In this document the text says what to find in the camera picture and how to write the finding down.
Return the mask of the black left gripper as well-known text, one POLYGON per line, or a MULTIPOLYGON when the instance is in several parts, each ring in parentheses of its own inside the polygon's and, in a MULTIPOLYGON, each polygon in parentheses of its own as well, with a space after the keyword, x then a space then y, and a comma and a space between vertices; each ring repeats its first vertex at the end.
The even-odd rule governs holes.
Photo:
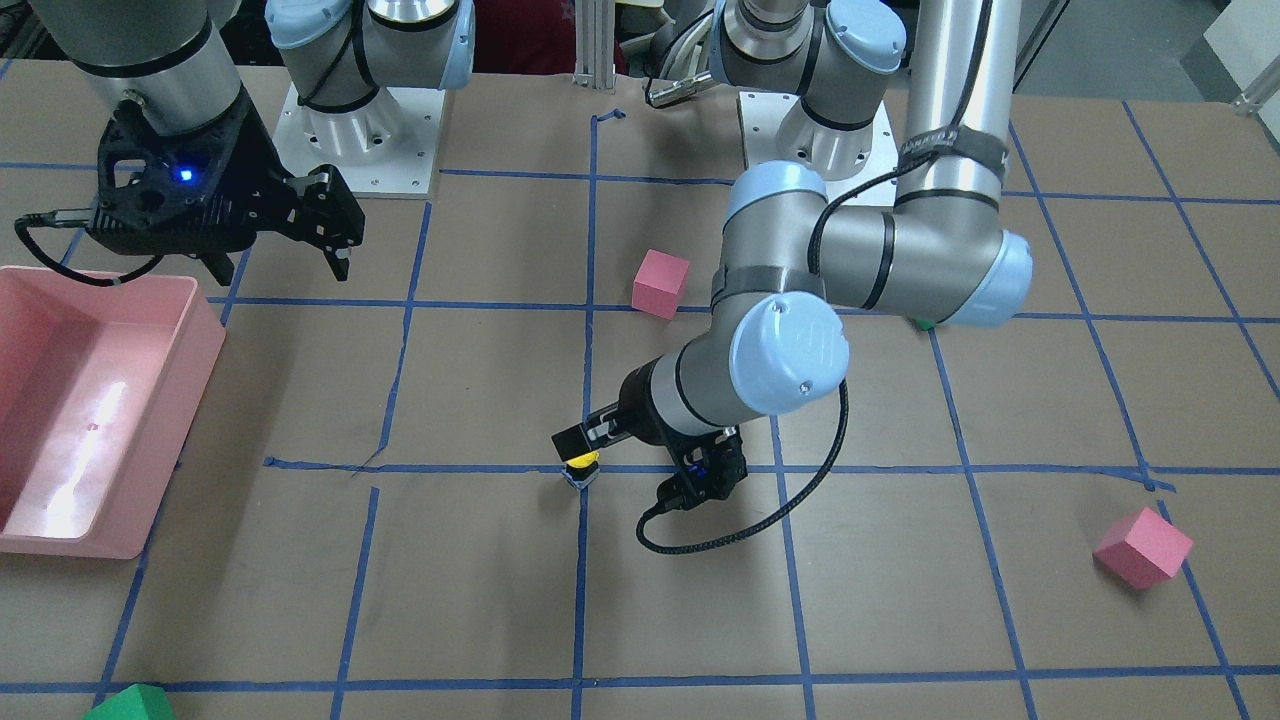
POLYGON ((641 462, 641 442, 666 448, 675 474, 655 492, 659 503, 703 503, 727 500, 748 475, 742 438, 723 429, 689 434, 667 424, 652 392, 655 363, 632 370, 620 387, 618 404, 591 413, 585 420, 552 436, 562 462, 598 452, 612 465, 641 462))

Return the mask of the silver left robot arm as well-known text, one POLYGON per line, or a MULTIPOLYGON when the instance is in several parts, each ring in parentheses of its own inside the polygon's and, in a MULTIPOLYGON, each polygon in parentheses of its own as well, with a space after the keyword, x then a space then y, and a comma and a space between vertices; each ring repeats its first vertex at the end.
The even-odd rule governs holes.
POLYGON ((713 81, 791 108, 730 192, 709 327, 554 436, 568 483, 635 438, 669 455, 669 493, 722 498, 744 423, 846 379, 840 307, 984 327, 1021 309, 1033 260, 1000 220, 1020 18, 1019 1, 923 1, 908 31, 883 1, 716 4, 713 81))

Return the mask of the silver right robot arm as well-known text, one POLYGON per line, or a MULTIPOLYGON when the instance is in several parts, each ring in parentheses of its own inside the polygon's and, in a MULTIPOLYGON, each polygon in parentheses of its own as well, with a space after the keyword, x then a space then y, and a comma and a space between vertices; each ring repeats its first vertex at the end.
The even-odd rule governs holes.
POLYGON ((221 286, 262 232, 316 249, 337 281, 364 242, 356 167, 406 155, 394 88, 474 68, 471 1, 32 1, 110 113, 87 208, 14 220, 33 260, 95 287, 169 256, 221 286))

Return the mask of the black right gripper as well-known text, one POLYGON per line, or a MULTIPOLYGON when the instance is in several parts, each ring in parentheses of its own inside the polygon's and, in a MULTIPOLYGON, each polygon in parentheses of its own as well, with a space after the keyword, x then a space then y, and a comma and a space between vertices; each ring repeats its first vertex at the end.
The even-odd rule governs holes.
POLYGON ((291 176, 246 90, 207 124, 161 136, 133 99, 120 100, 99 143, 99 192, 88 234, 125 256, 196 255, 230 287, 229 252, 275 231, 319 250, 338 282, 364 242, 365 214, 340 168, 291 176))

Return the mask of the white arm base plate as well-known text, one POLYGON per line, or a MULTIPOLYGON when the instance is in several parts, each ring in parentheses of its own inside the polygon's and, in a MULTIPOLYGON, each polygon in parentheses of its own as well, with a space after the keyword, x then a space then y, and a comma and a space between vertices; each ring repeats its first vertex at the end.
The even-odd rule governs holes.
POLYGON ((741 91, 739 115, 746 168, 772 160, 803 164, 824 179, 828 199, 897 165, 899 146, 883 104, 869 126, 854 131, 820 126, 791 94, 741 91))
POLYGON ((289 173, 332 164, 360 199, 430 197, 448 91, 381 88, 370 104, 340 114, 303 108, 291 86, 273 133, 289 173))

